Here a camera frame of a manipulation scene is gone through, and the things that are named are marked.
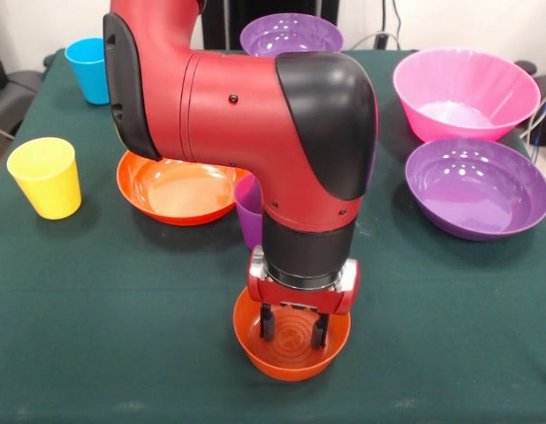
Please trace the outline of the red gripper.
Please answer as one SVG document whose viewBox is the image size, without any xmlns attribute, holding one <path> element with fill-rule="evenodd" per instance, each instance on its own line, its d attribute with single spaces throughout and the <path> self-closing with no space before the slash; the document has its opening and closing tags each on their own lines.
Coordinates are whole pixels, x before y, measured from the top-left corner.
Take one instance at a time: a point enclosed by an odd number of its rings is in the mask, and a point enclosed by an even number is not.
<svg viewBox="0 0 546 424">
<path fill-rule="evenodd" d="M 260 338 L 271 342 L 276 321 L 271 306 L 306 307 L 319 313 L 312 327 L 311 346 L 320 350 L 326 345 L 330 316 L 351 311 L 360 285 L 360 264 L 347 259 L 334 282 L 323 288 L 299 289 L 279 283 L 267 270 L 262 246 L 256 246 L 247 271 L 247 289 L 251 300 L 261 304 Z"/>
</svg>

